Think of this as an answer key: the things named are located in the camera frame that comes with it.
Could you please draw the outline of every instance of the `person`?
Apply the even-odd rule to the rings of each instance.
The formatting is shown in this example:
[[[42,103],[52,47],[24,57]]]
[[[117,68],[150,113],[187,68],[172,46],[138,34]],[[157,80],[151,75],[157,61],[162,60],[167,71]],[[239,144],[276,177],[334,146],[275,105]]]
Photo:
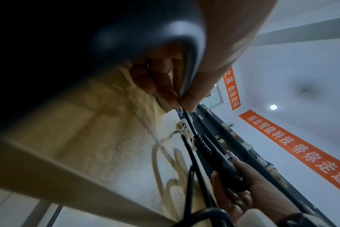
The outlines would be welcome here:
[[[274,223],[279,223],[290,215],[301,213],[282,192],[250,165],[237,157],[232,159],[232,163],[247,180],[249,191],[234,193],[223,187],[216,172],[211,174],[211,182],[218,207],[225,210],[233,222],[237,222],[251,208],[259,209]]]
[[[277,0],[197,0],[207,26],[206,49],[195,80],[182,99],[184,109],[196,105],[213,89],[255,38]],[[139,59],[123,62],[134,83],[179,109],[184,48],[173,43]],[[168,76],[172,70],[173,83]]]

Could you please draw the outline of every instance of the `white plug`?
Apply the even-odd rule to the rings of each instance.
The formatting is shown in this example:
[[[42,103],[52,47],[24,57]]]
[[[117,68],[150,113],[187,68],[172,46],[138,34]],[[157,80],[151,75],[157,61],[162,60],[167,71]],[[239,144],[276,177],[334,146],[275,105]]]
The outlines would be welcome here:
[[[186,119],[182,119],[177,123],[177,127],[181,130],[182,134],[186,137],[186,139],[190,139],[194,136],[194,133],[190,129],[189,123]]]

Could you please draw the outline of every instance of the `red banner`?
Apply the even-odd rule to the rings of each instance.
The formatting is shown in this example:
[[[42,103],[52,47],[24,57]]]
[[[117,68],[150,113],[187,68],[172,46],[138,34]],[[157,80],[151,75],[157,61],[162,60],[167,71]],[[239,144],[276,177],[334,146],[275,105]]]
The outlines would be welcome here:
[[[252,110],[239,116],[340,189],[340,160],[266,120]]]
[[[224,75],[223,81],[225,82],[226,91],[229,95],[230,104],[232,110],[237,109],[241,106],[240,96],[238,95],[235,76],[232,68],[230,68]]]

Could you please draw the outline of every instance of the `ceiling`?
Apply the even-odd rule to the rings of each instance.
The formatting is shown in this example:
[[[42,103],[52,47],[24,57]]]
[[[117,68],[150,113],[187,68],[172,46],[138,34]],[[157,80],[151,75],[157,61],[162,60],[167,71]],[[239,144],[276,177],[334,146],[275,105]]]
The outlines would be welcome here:
[[[329,3],[283,0],[270,19],[310,10],[295,7],[304,2],[315,2],[314,8]],[[284,7],[293,12],[281,14]],[[253,46],[238,65],[250,107],[340,147],[340,39]],[[278,109],[270,110],[272,104]]]

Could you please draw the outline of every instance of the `black handheld tool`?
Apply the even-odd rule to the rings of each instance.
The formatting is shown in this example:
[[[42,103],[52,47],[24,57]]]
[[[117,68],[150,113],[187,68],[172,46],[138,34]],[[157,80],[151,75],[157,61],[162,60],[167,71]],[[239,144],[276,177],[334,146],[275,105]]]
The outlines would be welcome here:
[[[200,152],[209,165],[219,173],[222,185],[234,192],[246,191],[248,184],[242,174],[225,158],[207,136],[202,136],[202,139],[209,149],[200,149]]]

